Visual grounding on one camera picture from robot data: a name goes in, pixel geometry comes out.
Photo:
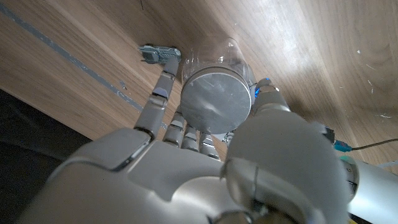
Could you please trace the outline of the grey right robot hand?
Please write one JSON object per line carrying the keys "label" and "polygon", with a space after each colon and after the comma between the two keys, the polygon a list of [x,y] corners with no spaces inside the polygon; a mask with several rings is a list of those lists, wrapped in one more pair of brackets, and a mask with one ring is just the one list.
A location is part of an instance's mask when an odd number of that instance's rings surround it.
{"label": "grey right robot hand", "polygon": [[317,124],[291,112],[268,78],[226,160],[188,148],[177,115],[155,139],[178,62],[168,60],[133,128],[79,148],[19,223],[347,223],[342,161]]}

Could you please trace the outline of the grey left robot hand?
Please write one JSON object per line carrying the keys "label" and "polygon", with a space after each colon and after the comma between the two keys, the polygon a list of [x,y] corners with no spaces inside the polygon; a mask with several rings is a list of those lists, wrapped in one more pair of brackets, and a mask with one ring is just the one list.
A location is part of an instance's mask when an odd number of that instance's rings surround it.
{"label": "grey left robot hand", "polygon": [[221,141],[226,144],[227,148],[229,148],[229,145],[233,138],[234,138],[234,131],[230,131],[224,135]]}

